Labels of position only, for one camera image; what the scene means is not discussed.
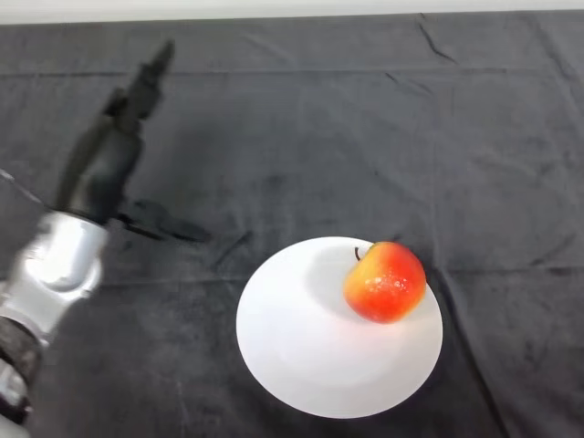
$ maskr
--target white plate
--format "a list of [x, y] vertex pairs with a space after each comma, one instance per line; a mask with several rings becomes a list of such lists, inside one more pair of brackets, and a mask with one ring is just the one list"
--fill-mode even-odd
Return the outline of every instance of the white plate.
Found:
[[245, 286], [237, 341], [264, 388], [304, 412], [357, 418], [390, 409], [428, 378], [442, 346], [442, 317], [430, 287], [393, 324], [359, 317], [342, 287], [370, 242], [322, 237], [270, 257]]

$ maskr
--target dark gray tablecloth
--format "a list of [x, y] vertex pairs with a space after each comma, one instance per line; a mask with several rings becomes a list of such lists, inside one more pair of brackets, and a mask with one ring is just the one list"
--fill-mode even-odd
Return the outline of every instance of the dark gray tablecloth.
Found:
[[[583, 25], [545, 13], [0, 28], [0, 168], [47, 202], [111, 89], [174, 38], [130, 194], [220, 236], [192, 247], [113, 230], [104, 287], [47, 353], [33, 436], [584, 435]], [[0, 203], [5, 272], [42, 209], [7, 182]], [[431, 378], [367, 419], [288, 408], [236, 344], [246, 280], [322, 235], [404, 242], [443, 312]]]

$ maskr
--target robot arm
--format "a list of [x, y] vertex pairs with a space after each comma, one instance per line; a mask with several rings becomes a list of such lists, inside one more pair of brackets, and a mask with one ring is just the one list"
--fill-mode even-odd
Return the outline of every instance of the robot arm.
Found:
[[138, 161], [141, 122], [160, 99], [160, 79], [173, 56], [167, 43], [127, 90], [117, 89], [81, 136], [64, 171], [54, 211], [17, 256], [0, 285], [0, 436], [25, 437], [32, 411], [28, 392], [59, 321], [101, 280], [106, 225], [121, 220], [131, 231], [200, 242], [209, 235], [177, 221], [155, 204], [124, 203], [126, 181]]

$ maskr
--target table surface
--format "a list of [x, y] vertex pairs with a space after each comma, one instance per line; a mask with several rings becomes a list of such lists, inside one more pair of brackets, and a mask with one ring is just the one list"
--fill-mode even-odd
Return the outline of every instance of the table surface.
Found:
[[[50, 203], [77, 136], [164, 38], [177, 58], [129, 194], [208, 245], [112, 229], [63, 322], [33, 437], [584, 434], [584, 15], [516, 13], [0, 28], [0, 168]], [[0, 183], [0, 266], [43, 213]], [[444, 318], [430, 379], [370, 418], [271, 397], [235, 312], [269, 256], [396, 240]]]

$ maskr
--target red apple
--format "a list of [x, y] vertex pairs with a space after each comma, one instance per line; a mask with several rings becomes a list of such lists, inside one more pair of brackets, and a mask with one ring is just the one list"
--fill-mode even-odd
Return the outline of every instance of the red apple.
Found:
[[426, 275], [420, 260], [403, 245], [378, 242], [349, 272], [344, 294], [362, 317], [388, 323], [403, 318], [422, 301]]

